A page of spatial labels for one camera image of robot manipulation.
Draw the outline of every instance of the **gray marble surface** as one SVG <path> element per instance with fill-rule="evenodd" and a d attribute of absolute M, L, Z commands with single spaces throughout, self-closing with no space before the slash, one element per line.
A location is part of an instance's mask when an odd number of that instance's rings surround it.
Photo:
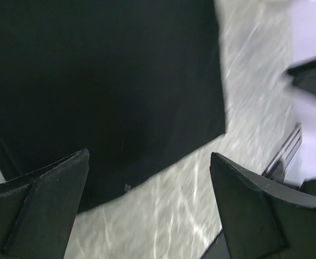
<path fill-rule="evenodd" d="M 293 130 L 282 71 L 290 62 L 288 6 L 216 2 L 228 132 L 126 196 L 77 217 L 65 259 L 199 259 L 221 229 L 209 175 L 219 152 L 261 173 Z"/>

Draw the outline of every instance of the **marble countertop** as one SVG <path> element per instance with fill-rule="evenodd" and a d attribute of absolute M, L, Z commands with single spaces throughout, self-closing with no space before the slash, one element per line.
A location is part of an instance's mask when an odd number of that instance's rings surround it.
<path fill-rule="evenodd" d="M 288 5 L 216 2 L 222 28 L 225 136 L 127 195 L 77 217 L 65 259 L 199 259 L 221 229 L 211 152 L 261 173 L 292 132 Z"/>

